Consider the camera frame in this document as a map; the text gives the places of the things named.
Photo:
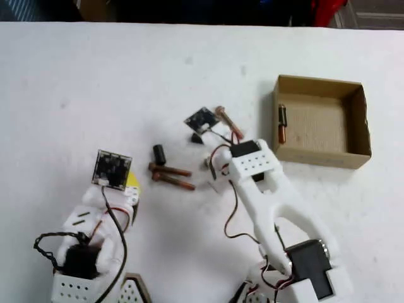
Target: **wire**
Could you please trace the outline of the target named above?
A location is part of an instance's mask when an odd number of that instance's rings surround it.
[[[269,261],[268,261],[268,256],[265,256],[265,261],[266,261],[266,265],[265,265],[265,267],[261,270],[261,278],[263,279],[263,281],[264,281],[264,283],[265,284],[267,284],[267,286],[269,286],[269,287],[271,287],[272,289],[275,289],[276,290],[276,287],[275,286],[273,286],[271,283],[269,283],[268,281],[266,281],[265,280],[265,278],[264,278],[264,272],[266,272],[266,270],[268,269],[268,267],[269,267]]]
[[[286,280],[279,280],[277,281],[277,283],[274,285],[272,285],[271,283],[269,283],[268,281],[265,280],[264,278],[264,272],[266,272],[266,270],[269,267],[269,261],[268,261],[268,256],[265,256],[265,260],[266,260],[266,265],[265,267],[262,268],[261,270],[261,278],[263,279],[264,283],[267,284],[267,286],[271,287],[273,290],[275,290],[274,295],[273,295],[273,302],[276,303],[276,298],[278,297],[278,292],[279,290],[283,290],[284,288],[288,287],[290,284],[292,284],[294,282],[294,277],[293,275],[291,275],[289,278],[287,278]]]
[[[212,173],[213,180],[216,180],[216,179],[217,179],[217,177],[216,177],[216,172],[215,172],[215,168],[213,167],[213,156],[216,154],[216,152],[218,151],[219,148],[225,147],[225,146],[226,146],[227,148],[230,148],[230,147],[231,147],[230,145],[227,145],[227,144],[221,144],[221,145],[219,145],[218,147],[216,147],[216,148],[213,150],[213,152],[210,154],[210,158],[209,158],[209,169],[210,169],[210,172]]]
[[[97,301],[95,301],[95,303],[101,303],[106,298],[106,296],[110,293],[110,291],[114,288],[114,286],[115,286],[116,282],[118,281],[122,271],[124,270],[124,267],[125,267],[125,264],[126,264],[126,258],[128,257],[128,247],[126,245],[124,232],[122,231],[121,226],[119,225],[119,222],[118,222],[117,218],[114,215],[114,212],[112,211],[111,207],[109,206],[108,199],[107,199],[107,197],[105,196],[105,193],[104,193],[104,188],[105,188],[105,186],[101,187],[102,196],[104,197],[104,200],[105,200],[105,205],[107,207],[107,212],[111,216],[112,220],[114,221],[114,223],[116,225],[116,228],[118,229],[119,235],[121,236],[122,245],[124,247],[124,258],[122,260],[121,267],[119,268],[119,271],[116,274],[115,278],[113,279],[111,284],[108,286],[108,288],[105,290],[105,292],[98,298]]]
[[[240,144],[240,138],[235,134],[235,132],[232,131],[232,136],[231,136],[231,138],[232,138],[232,143],[233,143],[233,145],[235,144],[235,143],[234,143],[234,136],[235,136],[235,138],[237,139],[237,144]]]
[[[91,237],[90,237],[90,242],[91,242],[91,240],[93,239],[93,237],[94,237],[94,235],[95,235],[95,232],[97,231],[97,229],[99,228],[99,226],[101,225],[101,223],[102,223],[102,220],[98,221],[97,225],[95,226],[95,228],[94,228],[94,230],[93,230],[93,232],[92,232],[92,234],[91,234]]]
[[[283,242],[282,237],[280,236],[279,227],[278,227],[278,226],[275,226],[275,232],[276,232],[276,234],[278,235],[278,238],[279,238],[280,244],[281,244],[282,247],[283,247],[283,250],[285,250],[285,249],[286,249],[285,243]]]
[[[219,137],[221,137],[221,139],[225,140],[227,143],[230,143],[231,145],[234,145],[233,141],[227,139],[225,136],[222,136],[221,134],[216,133],[215,131],[212,131],[211,129],[208,129],[208,131],[215,134],[215,135],[217,135],[217,136],[219,136]]]
[[[239,207],[239,198],[237,197],[237,191],[235,190],[235,186],[234,186],[234,184],[233,184],[233,182],[231,180],[229,180],[229,183],[233,187],[233,190],[234,190],[235,206],[234,206],[234,209],[233,209],[232,213],[230,214],[229,218],[227,219],[227,221],[225,223],[225,227],[224,227],[225,235],[229,239],[235,239],[235,238],[241,237],[242,235],[246,235],[246,236],[250,237],[250,239],[253,240],[256,244],[259,244],[259,241],[257,239],[255,239],[252,235],[250,235],[250,234],[248,234],[246,232],[243,232],[241,234],[236,234],[236,235],[229,235],[227,233],[227,225],[229,224],[231,219],[234,217],[234,215],[235,215],[235,213],[236,213],[236,211],[237,211],[237,209]]]
[[[36,249],[41,255],[43,255],[45,258],[49,259],[52,262],[52,265],[55,270],[62,270],[63,267],[59,266],[57,264],[56,258],[53,255],[53,252],[51,251],[44,251],[42,248],[39,247],[39,242],[46,237],[55,237],[55,236],[70,236],[74,237],[77,239],[80,245],[87,245],[90,238],[86,236],[83,232],[48,232],[46,234],[41,234],[39,237],[36,238],[35,243],[33,244],[33,248]]]
[[[126,216],[128,217],[128,220],[127,220],[127,222],[126,222],[126,226],[125,226],[125,229],[124,229],[124,232],[125,232],[125,231],[128,229],[128,227],[129,227],[129,221],[131,220],[131,215],[130,215],[130,214],[128,213],[128,211],[125,210],[124,208],[111,207],[111,210],[119,210],[119,211],[125,213]]]

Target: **perforated white plate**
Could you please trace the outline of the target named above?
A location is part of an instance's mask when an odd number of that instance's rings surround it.
[[[75,278],[55,273],[51,302],[57,303],[91,303],[98,283],[95,280]]]
[[[144,303],[136,283],[126,280],[122,286],[117,303]]]

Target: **brown wire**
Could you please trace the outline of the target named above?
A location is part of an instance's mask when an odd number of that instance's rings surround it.
[[[234,190],[234,196],[235,196],[235,206],[234,209],[232,211],[232,213],[230,214],[229,218],[227,219],[226,223],[225,223],[225,227],[224,227],[224,232],[226,237],[228,237],[229,239],[235,239],[238,237],[241,237],[242,235],[246,235],[248,237],[250,237],[251,240],[253,240],[256,244],[259,244],[259,241],[257,239],[255,239],[252,235],[248,234],[247,232],[243,232],[241,234],[236,234],[236,235],[229,235],[227,233],[227,225],[229,224],[229,222],[231,221],[231,219],[234,217],[238,207],[239,207],[239,198],[237,197],[237,191],[235,191],[235,186],[233,184],[233,182],[231,180],[229,180],[230,185],[233,187]]]

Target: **yellow sticker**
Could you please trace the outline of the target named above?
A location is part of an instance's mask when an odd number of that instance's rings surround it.
[[[136,176],[134,175],[134,173],[129,172],[128,178],[126,179],[126,186],[137,187],[139,189],[139,192],[140,192],[140,184],[139,184]]]

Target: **red object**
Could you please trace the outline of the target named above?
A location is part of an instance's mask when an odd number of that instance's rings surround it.
[[[311,5],[315,12],[313,25],[327,27],[335,13],[347,3],[348,0],[312,0]]]

